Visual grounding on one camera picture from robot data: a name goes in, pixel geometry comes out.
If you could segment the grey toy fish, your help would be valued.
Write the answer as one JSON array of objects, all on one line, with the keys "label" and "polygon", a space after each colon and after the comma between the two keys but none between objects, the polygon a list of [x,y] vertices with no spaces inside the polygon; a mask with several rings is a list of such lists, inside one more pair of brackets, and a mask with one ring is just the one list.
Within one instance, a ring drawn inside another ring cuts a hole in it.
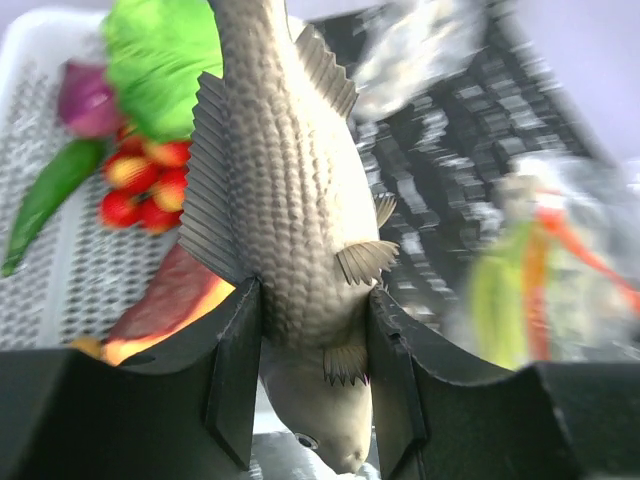
[{"label": "grey toy fish", "polygon": [[282,1],[212,3],[223,73],[203,73],[179,241],[232,285],[261,285],[259,374],[298,442],[339,474],[371,443],[370,292],[398,253],[347,125],[354,83]]}]

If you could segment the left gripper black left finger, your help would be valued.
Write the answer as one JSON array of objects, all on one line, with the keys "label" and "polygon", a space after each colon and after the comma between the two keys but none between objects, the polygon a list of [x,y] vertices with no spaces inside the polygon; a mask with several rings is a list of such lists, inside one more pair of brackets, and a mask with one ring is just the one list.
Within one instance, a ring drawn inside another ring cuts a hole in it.
[{"label": "left gripper black left finger", "polygon": [[251,457],[260,286],[114,367],[72,348],[1,355],[5,479],[238,479]]}]

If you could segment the clear zip bag orange zipper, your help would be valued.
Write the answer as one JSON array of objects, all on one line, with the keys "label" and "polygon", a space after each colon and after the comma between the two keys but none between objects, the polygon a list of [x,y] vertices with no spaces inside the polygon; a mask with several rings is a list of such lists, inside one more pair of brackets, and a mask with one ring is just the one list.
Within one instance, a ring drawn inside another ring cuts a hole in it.
[{"label": "clear zip bag orange zipper", "polygon": [[619,169],[557,151],[521,154],[495,199],[501,226],[470,265],[446,337],[477,355],[472,266],[507,228],[530,222],[522,259],[526,363],[637,361],[639,197]]}]

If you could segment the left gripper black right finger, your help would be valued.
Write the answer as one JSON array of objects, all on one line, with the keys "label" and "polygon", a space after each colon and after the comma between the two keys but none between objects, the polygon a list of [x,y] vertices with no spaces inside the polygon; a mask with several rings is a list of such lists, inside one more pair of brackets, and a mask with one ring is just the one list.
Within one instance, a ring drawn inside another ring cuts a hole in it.
[{"label": "left gripper black right finger", "polygon": [[635,479],[639,367],[509,371],[370,297],[367,344],[385,479]]}]

